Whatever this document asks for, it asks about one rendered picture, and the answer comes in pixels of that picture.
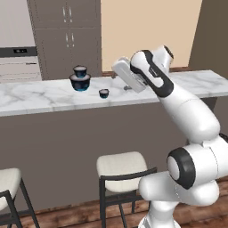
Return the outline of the white built-in oven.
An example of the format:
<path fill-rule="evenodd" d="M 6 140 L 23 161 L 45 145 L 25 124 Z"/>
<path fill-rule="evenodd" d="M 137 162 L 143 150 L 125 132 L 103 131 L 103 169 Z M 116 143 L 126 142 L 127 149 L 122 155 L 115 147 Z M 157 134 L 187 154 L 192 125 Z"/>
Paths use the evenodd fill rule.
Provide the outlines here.
<path fill-rule="evenodd" d="M 0 47 L 0 83 L 41 80 L 35 46 Z"/>

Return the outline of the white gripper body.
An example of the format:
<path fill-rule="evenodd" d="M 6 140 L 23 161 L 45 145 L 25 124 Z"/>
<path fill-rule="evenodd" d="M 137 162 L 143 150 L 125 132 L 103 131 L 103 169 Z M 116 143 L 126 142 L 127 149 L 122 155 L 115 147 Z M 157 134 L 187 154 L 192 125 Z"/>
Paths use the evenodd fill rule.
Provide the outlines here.
<path fill-rule="evenodd" d="M 116 60 L 112 65 L 112 70 L 135 92 L 140 93 L 146 88 L 143 80 L 130 70 L 130 60 L 127 57 Z"/>

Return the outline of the cream bar stool black frame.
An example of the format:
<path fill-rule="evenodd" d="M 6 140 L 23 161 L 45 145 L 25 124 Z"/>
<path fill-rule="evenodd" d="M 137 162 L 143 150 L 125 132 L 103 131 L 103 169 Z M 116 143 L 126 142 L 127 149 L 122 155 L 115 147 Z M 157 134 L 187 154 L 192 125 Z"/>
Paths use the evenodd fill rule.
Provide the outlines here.
<path fill-rule="evenodd" d="M 131 204 L 134 213 L 135 202 L 142 197 L 137 193 L 142 177 L 154 174 L 156 167 L 147 168 L 143 155 L 138 151 L 103 155 L 97 159 L 99 176 L 100 218 L 106 228 L 106 208 L 118 205 L 124 228 L 127 228 L 122 205 Z"/>
<path fill-rule="evenodd" d="M 25 215 L 27 212 L 18 212 L 15 207 L 15 199 L 18 189 L 21 189 L 24 200 L 28 206 L 27 212 L 32 216 L 35 227 L 40 228 L 25 183 L 22 179 L 21 171 L 18 168 L 0 170 L 0 211 L 5 208 L 10 209 L 8 214 L 0 215 L 0 226 L 6 225 L 7 228 L 12 228 L 15 224 L 17 228 L 22 228 L 20 215 Z"/>

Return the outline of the medium blue yogurt container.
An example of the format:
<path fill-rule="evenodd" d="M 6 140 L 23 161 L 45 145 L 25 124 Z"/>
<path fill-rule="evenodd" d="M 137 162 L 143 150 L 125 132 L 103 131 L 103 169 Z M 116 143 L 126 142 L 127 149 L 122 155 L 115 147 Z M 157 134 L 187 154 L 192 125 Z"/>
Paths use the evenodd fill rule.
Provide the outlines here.
<path fill-rule="evenodd" d="M 87 67 L 77 65 L 76 67 L 73 68 L 76 77 L 84 77 L 86 75 Z"/>

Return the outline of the small blue yogurt container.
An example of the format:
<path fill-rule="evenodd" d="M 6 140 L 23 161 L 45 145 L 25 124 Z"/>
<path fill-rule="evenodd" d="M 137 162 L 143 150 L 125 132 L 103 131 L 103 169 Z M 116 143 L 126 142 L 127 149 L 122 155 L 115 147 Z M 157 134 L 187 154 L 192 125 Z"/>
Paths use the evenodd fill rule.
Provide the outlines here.
<path fill-rule="evenodd" d="M 106 99 L 109 96 L 110 91 L 108 89 L 101 89 L 99 95 L 101 98 Z"/>

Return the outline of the grey kitchen island marble top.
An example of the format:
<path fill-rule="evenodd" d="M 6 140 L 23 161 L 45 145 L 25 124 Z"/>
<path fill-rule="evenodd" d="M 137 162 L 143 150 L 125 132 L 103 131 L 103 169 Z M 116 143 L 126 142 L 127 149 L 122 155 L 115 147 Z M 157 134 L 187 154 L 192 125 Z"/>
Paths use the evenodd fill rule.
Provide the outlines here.
<path fill-rule="evenodd" d="M 94 77 L 84 92 L 67 79 L 0 84 L 0 169 L 20 169 L 34 209 L 98 199 L 101 155 L 139 151 L 165 170 L 185 145 L 151 89 L 124 86 L 119 77 Z"/>

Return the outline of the grey tall cupboard run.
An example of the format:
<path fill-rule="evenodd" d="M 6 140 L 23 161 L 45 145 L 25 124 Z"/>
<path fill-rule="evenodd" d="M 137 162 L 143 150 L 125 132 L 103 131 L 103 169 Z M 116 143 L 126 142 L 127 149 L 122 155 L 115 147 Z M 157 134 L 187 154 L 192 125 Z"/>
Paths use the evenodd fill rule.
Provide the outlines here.
<path fill-rule="evenodd" d="M 28 0 L 44 80 L 65 79 L 77 65 L 102 74 L 101 0 Z"/>

